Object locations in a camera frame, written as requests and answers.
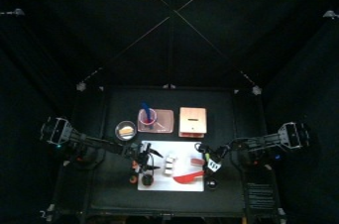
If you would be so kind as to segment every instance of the black wall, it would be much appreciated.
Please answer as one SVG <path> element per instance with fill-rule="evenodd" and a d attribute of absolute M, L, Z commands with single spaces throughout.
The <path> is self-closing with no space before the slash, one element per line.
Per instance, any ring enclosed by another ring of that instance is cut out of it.
<path fill-rule="evenodd" d="M 295 223 L 339 223 L 339 21 L 328 20 L 264 89 L 269 130 L 311 128 L 311 146 L 285 157 L 280 196 Z"/>
<path fill-rule="evenodd" d="M 56 157 L 40 142 L 49 116 L 69 115 L 76 88 L 14 18 L 0 18 L 0 223 L 38 223 Z"/>

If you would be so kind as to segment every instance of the clear plastic cup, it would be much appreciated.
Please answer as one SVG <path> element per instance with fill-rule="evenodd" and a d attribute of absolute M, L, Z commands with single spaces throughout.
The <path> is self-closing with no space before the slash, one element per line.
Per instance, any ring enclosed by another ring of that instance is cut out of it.
<path fill-rule="evenodd" d="M 156 121 L 156 112 L 153 109 L 149 109 L 149 113 L 150 113 L 150 121 L 148 121 L 148 118 L 146 118 L 146 114 L 145 114 L 145 111 L 144 109 L 140 109 L 138 111 L 138 116 L 137 116 L 137 119 L 138 119 L 138 122 L 144 125 L 144 126 L 152 126 L 154 121 Z"/>

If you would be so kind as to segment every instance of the wire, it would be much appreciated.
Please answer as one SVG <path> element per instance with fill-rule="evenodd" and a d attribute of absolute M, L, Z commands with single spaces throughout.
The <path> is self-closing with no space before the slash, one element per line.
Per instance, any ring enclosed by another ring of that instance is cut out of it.
<path fill-rule="evenodd" d="M 152 157 L 152 155 L 150 154 L 148 154 L 148 156 L 150 157 L 150 159 L 152 159 L 152 167 L 153 167 L 153 157 Z"/>

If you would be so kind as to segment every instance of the black enclosure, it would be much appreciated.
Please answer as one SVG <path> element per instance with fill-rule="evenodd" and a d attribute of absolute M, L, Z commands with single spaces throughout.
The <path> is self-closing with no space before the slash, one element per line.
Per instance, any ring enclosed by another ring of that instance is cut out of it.
<path fill-rule="evenodd" d="M 46 118 L 106 136 L 117 118 L 94 112 L 136 89 L 168 91 L 173 109 L 210 92 L 212 110 L 232 109 L 225 140 L 304 122 L 309 148 L 274 167 L 280 205 L 289 223 L 339 223 L 339 18 L 323 17 L 337 8 L 339 0 L 0 0 L 0 222 L 45 223 L 61 186 L 58 153 L 38 141 Z M 241 217 L 220 213 L 205 215 Z"/>

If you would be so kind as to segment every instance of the white object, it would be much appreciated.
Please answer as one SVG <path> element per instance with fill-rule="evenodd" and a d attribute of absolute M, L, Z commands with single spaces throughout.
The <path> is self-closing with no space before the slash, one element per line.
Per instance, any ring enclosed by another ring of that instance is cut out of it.
<path fill-rule="evenodd" d="M 85 91 L 85 83 L 84 82 L 80 82 L 77 84 L 77 91 Z"/>
<path fill-rule="evenodd" d="M 162 191 L 204 191 L 202 177 L 196 177 L 189 183 L 178 183 L 172 176 L 189 174 L 202 170 L 202 167 L 192 166 L 190 159 L 201 159 L 202 155 L 194 149 L 196 143 L 200 142 L 172 142 L 172 141 L 149 141 L 150 149 L 156 150 L 162 157 L 169 154 L 176 156 L 174 168 L 172 173 L 165 174 L 165 159 L 153 156 L 153 165 L 160 168 L 153 171 L 153 183 L 150 186 L 144 186 L 141 183 L 142 174 L 138 175 L 137 190 L 162 190 Z"/>
<path fill-rule="evenodd" d="M 253 86 L 253 88 L 252 88 L 252 93 L 253 93 L 254 95 L 260 95 L 261 89 L 260 89 L 257 86 Z"/>

